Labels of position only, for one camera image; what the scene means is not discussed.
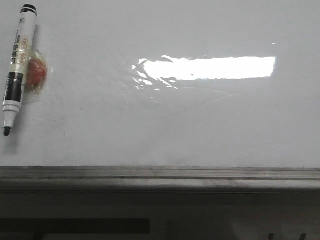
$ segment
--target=white surface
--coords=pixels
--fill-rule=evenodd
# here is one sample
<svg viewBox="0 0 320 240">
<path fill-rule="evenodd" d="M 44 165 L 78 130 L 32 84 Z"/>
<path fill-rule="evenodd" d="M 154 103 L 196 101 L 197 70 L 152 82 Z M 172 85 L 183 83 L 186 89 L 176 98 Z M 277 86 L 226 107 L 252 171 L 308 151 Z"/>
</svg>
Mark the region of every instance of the white surface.
<svg viewBox="0 0 320 240">
<path fill-rule="evenodd" d="M 24 3 L 0 0 L 3 91 Z M 320 167 L 320 1 L 30 3 L 48 79 L 1 166 Z"/>
</svg>

